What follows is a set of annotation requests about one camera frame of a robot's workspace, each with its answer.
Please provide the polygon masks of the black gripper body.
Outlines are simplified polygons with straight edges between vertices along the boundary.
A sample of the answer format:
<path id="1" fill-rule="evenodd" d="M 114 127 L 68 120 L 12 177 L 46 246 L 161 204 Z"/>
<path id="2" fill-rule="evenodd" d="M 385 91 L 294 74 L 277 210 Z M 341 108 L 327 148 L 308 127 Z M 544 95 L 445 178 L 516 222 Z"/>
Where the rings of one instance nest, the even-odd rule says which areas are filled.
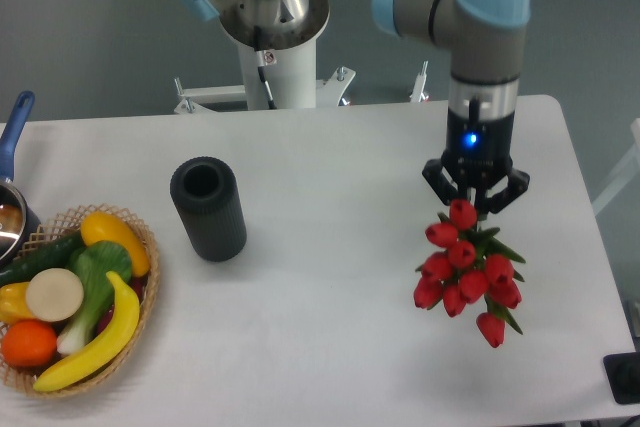
<path id="1" fill-rule="evenodd" d="M 461 191 L 491 190 L 512 169 L 510 156 L 515 114 L 472 123 L 447 111 L 444 170 Z"/>

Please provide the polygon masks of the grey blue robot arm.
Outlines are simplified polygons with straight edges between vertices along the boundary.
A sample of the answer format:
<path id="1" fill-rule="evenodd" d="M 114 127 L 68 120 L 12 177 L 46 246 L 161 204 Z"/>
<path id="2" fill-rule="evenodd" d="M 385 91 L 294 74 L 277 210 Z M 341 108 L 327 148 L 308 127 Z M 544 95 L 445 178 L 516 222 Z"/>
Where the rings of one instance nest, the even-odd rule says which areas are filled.
<path id="1" fill-rule="evenodd" d="M 250 109 L 319 105 L 316 41 L 328 0 L 181 1 L 236 44 Z M 446 146 L 425 180 L 444 204 L 467 198 L 481 214 L 503 210 L 530 182 L 510 155 L 530 0 L 371 0 L 371 13 L 380 30 L 450 55 Z"/>

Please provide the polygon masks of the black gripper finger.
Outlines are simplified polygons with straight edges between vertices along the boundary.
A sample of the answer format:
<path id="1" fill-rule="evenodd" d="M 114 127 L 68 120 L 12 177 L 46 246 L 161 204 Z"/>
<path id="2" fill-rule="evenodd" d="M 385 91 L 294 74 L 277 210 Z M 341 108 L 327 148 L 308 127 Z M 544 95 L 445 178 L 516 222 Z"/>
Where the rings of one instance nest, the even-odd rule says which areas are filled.
<path id="1" fill-rule="evenodd" d="M 427 161 L 423 167 L 422 176 L 443 205 L 449 206 L 454 200 L 465 198 L 465 192 L 461 191 L 444 175 L 440 159 Z"/>
<path id="2" fill-rule="evenodd" d="M 529 187 L 530 175 L 518 169 L 511 169 L 506 176 L 506 187 L 487 198 L 484 203 L 485 214 L 497 214 L 523 195 Z"/>

